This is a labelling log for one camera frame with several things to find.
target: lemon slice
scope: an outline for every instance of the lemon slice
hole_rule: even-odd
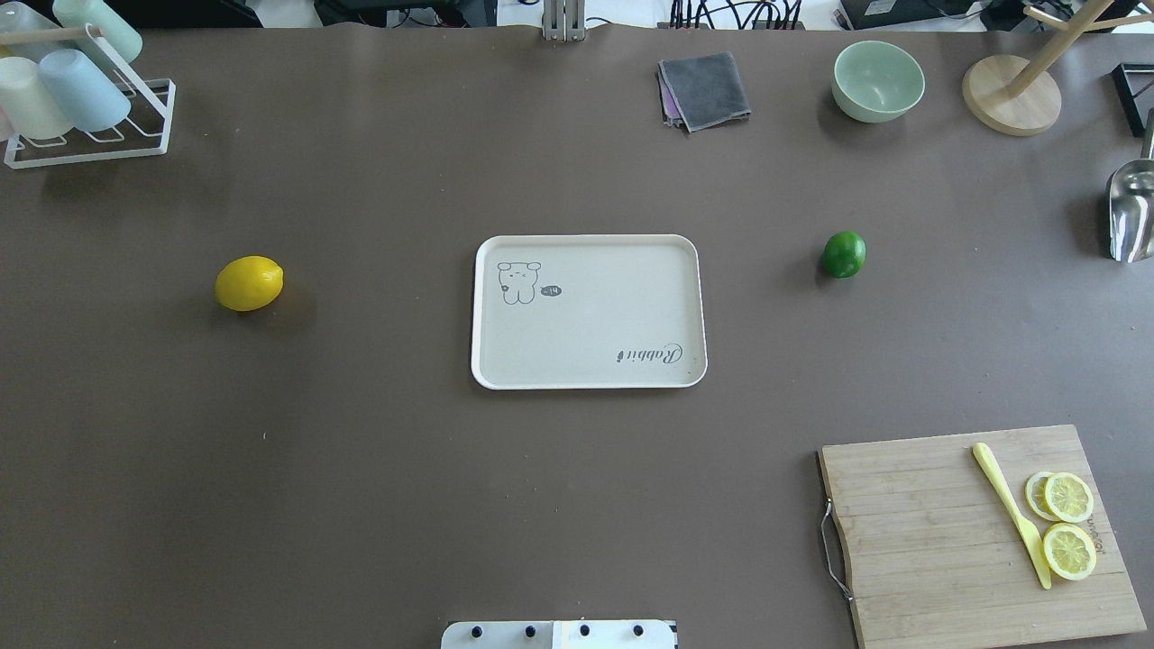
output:
[[[1052,475],[1049,471],[1039,471],[1026,480],[1026,505],[1043,520],[1056,523],[1061,519],[1046,506],[1046,479]]]
[[[1061,521],[1080,523],[1094,513],[1089,485],[1073,473],[1054,473],[1042,488],[1046,507]]]
[[[233,311],[254,311],[280,294],[284,270],[267,256],[250,255],[234,260],[217,275],[216,298]]]
[[[1070,581],[1088,577],[1097,565],[1094,540],[1081,528],[1070,523],[1056,523],[1046,530],[1042,553],[1050,569]]]

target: mint green cup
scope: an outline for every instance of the mint green cup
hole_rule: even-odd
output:
[[[924,91],[922,67],[897,45],[862,40],[842,50],[833,62],[833,100],[857,121],[899,118]]]

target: gray cloth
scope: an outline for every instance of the gray cloth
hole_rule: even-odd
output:
[[[659,61],[658,74],[690,133],[749,117],[749,100],[732,52]]]

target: yellow knife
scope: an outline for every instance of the yellow knife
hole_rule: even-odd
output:
[[[1029,560],[1034,562],[1034,572],[1037,573],[1037,581],[1042,582],[1042,588],[1049,590],[1050,566],[1046,562],[1046,557],[1042,555],[1042,535],[1037,534],[1037,525],[1021,515],[1018,503],[1014,502],[1013,495],[1010,494],[1010,485],[1006,484],[1006,478],[1002,475],[1002,468],[998,467],[998,461],[994,457],[994,452],[990,450],[990,447],[984,442],[975,443],[974,457],[977,458],[977,464],[982,468],[982,472],[986,473],[990,484],[994,485],[994,491],[998,493],[1002,503],[1010,512],[1010,517],[1013,519],[1013,524],[1018,528],[1018,534],[1021,536],[1022,543],[1026,544],[1026,552],[1029,552]]]

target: cup rack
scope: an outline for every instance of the cup rack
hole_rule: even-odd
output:
[[[113,84],[128,97],[130,110],[121,124],[99,133],[76,128],[55,140],[32,140],[15,134],[8,140],[3,162],[29,169],[115,158],[160,156],[168,151],[172,107],[177,84],[171,79],[144,81],[104,37],[100,28],[50,29],[0,35],[0,45],[43,40],[90,40],[112,62]]]

